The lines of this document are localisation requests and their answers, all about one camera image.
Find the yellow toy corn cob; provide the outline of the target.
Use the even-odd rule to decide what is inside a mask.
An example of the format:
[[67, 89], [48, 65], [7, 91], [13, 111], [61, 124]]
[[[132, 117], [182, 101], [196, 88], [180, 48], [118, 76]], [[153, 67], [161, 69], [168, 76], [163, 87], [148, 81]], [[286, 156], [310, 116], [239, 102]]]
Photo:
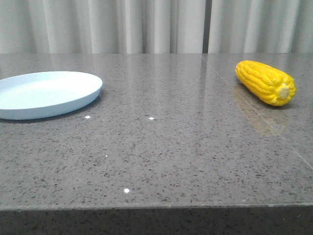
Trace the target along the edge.
[[294, 79], [289, 74], [264, 63], [241, 61], [235, 72], [254, 95], [271, 106], [286, 105], [297, 92]]

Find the light blue plate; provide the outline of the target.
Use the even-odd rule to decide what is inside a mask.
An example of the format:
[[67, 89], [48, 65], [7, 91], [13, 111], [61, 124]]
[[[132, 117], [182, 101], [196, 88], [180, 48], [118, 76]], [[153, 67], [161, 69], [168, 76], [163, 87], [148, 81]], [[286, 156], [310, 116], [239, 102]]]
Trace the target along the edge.
[[46, 71], [0, 81], [0, 117], [9, 120], [48, 118], [89, 105], [103, 82], [93, 74]]

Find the white pleated curtain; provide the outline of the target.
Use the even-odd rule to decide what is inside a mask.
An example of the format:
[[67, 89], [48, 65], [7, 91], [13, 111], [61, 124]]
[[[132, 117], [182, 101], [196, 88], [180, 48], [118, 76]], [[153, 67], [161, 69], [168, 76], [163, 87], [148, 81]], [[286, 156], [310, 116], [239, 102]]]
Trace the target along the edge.
[[310, 0], [3, 0], [1, 53], [312, 52]]

